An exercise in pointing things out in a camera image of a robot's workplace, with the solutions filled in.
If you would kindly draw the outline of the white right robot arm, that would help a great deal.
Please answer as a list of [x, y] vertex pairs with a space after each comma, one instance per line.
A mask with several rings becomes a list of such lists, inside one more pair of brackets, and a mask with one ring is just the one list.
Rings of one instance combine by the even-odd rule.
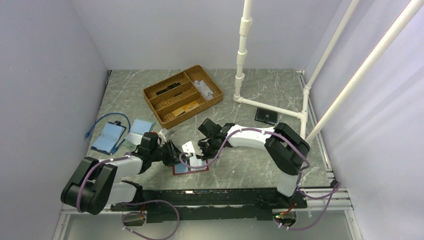
[[224, 148], [247, 147], [267, 151], [281, 171], [275, 194], [276, 203], [287, 208], [295, 201], [301, 172], [310, 166], [307, 156], [310, 145], [288, 124], [280, 122], [274, 127], [254, 128], [235, 123], [220, 126], [207, 118], [198, 130], [205, 136], [198, 145], [205, 160], [220, 155]]

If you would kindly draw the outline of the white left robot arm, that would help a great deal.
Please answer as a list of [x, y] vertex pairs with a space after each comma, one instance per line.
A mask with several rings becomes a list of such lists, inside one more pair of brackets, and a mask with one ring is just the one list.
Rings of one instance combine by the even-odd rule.
[[134, 151], [108, 159], [84, 157], [63, 188], [60, 200], [79, 213], [99, 214], [109, 205], [122, 204], [139, 209], [145, 198], [143, 186], [126, 179], [145, 173], [153, 163], [173, 166], [181, 151], [171, 141], [162, 141], [156, 132], [146, 132]]

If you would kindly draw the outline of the red leather card holder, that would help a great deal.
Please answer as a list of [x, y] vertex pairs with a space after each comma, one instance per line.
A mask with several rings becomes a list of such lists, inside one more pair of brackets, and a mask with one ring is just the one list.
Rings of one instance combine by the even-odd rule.
[[204, 166], [208, 163], [207, 160], [197, 159], [197, 158], [190, 158], [188, 161], [186, 161], [186, 164], [177, 163], [172, 167], [172, 174], [174, 176], [178, 175], [187, 175], [187, 174], [194, 174], [197, 172], [205, 172], [209, 170], [209, 167], [203, 167], [203, 168], [192, 168], [192, 167], [200, 167]]

